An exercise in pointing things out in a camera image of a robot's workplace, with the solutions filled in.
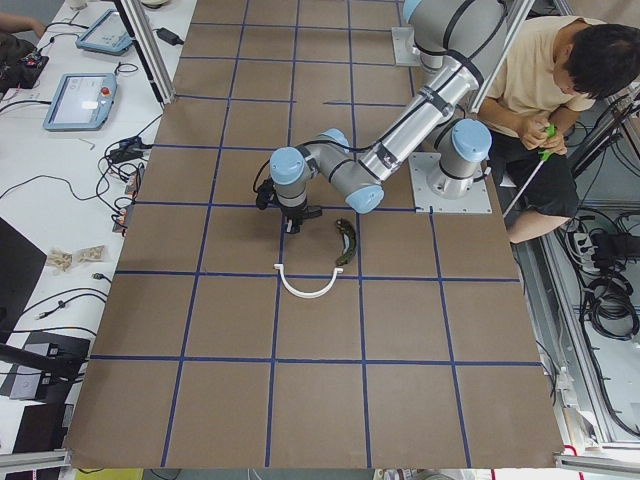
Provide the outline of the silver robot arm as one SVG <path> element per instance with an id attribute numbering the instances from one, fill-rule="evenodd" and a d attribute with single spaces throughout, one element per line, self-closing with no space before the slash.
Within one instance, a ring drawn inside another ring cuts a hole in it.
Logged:
<path id="1" fill-rule="evenodd" d="M 278 207 L 287 232 L 296 234 L 305 220 L 321 216 L 320 207 L 307 201 L 307 184 L 318 175 L 357 213 L 374 210 L 384 198 L 383 182 L 495 71 L 507 35 L 505 2 L 407 1 L 402 15 L 413 29 L 413 45 L 430 73 L 428 81 L 395 122 L 359 150 L 358 158 L 338 129 L 271 154 L 269 176 L 256 190 L 256 206 Z"/>

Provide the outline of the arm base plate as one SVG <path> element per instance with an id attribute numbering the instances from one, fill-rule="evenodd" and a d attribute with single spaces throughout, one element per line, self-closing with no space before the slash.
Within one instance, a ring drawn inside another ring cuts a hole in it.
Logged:
<path id="1" fill-rule="evenodd" d="M 414 43 L 414 29 L 411 26 L 393 27 L 391 37 L 396 66 L 419 67 L 420 51 Z"/>
<path id="2" fill-rule="evenodd" d="M 439 153 L 413 153 L 409 157 L 409 172 L 416 212 L 460 215 L 491 214 L 491 202 L 485 181 L 474 182 L 474 178 L 481 175 L 480 168 L 476 169 L 468 189 L 460 198 L 445 198 L 434 190 L 429 175 L 438 170 L 439 159 Z"/>

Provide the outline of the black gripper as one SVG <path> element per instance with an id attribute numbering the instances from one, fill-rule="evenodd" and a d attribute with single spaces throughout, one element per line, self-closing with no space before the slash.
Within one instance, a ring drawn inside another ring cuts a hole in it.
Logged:
<path id="1" fill-rule="evenodd" d="M 285 217 L 286 233 L 298 234 L 305 220 L 318 218 L 322 215 L 322 208 L 317 205 L 309 206 L 306 199 L 293 201 L 278 197 L 277 204 Z"/>

